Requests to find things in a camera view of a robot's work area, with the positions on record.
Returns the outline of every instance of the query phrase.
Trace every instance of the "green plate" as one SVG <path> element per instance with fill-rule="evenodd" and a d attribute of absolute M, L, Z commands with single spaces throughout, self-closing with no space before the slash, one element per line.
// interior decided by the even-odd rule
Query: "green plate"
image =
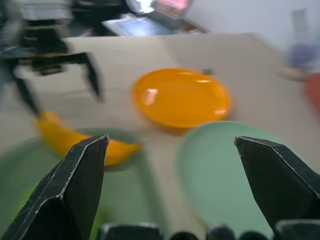
<path fill-rule="evenodd" d="M 273 232 L 255 202 L 234 145 L 236 136 L 288 146 L 264 130 L 239 122 L 202 125 L 187 134 L 178 151 L 176 168 L 180 184 L 206 225 L 227 224 L 237 235 L 253 230 L 270 237 Z"/>
<path fill-rule="evenodd" d="M 128 132 L 112 128 L 83 129 L 93 136 L 137 143 Z M 30 188 L 61 160 L 39 138 L 25 141 L 0 156 L 0 236 L 14 218 L 17 206 Z M 143 151 L 125 163 L 106 168 L 99 208 L 106 223 L 155 223 L 168 233 L 167 223 L 154 181 Z"/>

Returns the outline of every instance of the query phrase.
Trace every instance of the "orange plate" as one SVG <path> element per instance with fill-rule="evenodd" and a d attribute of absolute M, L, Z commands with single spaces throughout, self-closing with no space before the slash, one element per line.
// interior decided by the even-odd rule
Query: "orange plate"
<path fill-rule="evenodd" d="M 148 119 L 176 129 L 221 121 L 232 106 L 226 88 L 215 78 L 179 68 L 144 75 L 133 86 L 133 98 Z"/>

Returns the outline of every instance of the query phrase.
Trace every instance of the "yellow banana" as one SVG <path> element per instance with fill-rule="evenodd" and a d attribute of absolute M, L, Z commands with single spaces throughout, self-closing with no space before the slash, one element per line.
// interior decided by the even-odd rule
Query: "yellow banana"
<path fill-rule="evenodd" d="M 41 117 L 35 120 L 35 126 L 45 143 L 62 157 L 73 145 L 90 138 L 89 135 L 64 127 L 58 116 L 50 111 L 43 111 Z M 105 166 L 120 164 L 139 149 L 139 144 L 128 144 L 110 139 L 105 156 Z"/>

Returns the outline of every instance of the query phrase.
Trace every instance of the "laptop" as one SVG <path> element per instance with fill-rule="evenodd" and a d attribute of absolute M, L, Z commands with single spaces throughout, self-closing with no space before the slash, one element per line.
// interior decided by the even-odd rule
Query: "laptop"
<path fill-rule="evenodd" d="M 146 17 L 107 21 L 106 26 L 120 36 L 144 37 L 179 34 L 182 17 L 192 0 L 155 0 L 154 11 Z"/>

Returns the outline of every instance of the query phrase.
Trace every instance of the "beige tabletop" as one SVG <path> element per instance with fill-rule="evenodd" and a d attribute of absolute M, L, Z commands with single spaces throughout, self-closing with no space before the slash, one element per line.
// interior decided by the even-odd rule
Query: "beige tabletop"
<path fill-rule="evenodd" d="M 41 103 L 74 128 L 112 127 L 135 134 L 144 144 L 173 232 L 204 236 L 205 225 L 193 214 L 179 188 L 174 156 L 181 137 L 154 129 L 135 110 L 133 82 L 162 68 L 213 69 L 230 90 L 234 110 L 229 120 L 270 131 L 300 151 L 320 172 L 320 121 L 303 85 L 281 78 L 281 56 L 258 38 L 239 35 L 70 38 L 75 51 L 91 52 L 103 80 L 105 102 L 96 103 L 78 66 L 62 74 L 38 77 L 19 69 L 33 82 Z M 7 87 L 0 108 L 0 152 L 36 136 L 31 115 Z"/>

